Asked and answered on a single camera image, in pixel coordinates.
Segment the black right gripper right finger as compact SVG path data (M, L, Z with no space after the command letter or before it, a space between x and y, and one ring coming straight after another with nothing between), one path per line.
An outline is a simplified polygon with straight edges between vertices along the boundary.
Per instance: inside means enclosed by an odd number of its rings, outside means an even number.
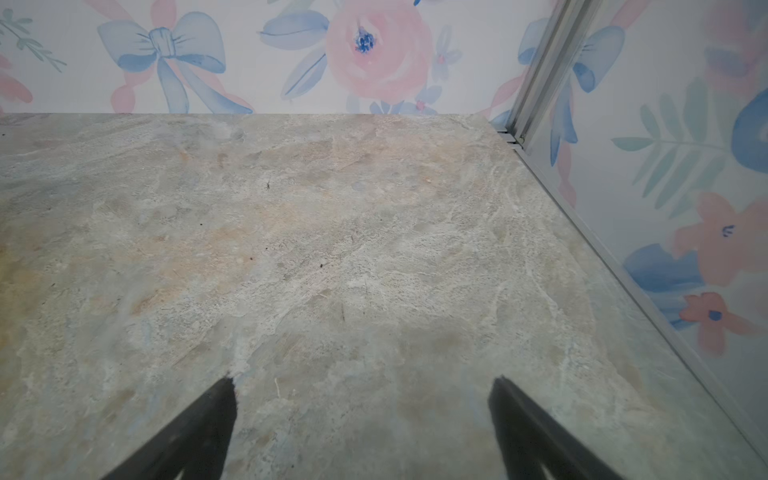
M494 379L488 406L509 479L622 478L510 379Z

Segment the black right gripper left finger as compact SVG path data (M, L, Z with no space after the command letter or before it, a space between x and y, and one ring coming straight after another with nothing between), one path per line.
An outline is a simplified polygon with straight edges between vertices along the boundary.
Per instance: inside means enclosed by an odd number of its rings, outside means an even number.
M234 381L223 377L107 479L219 479L237 418Z

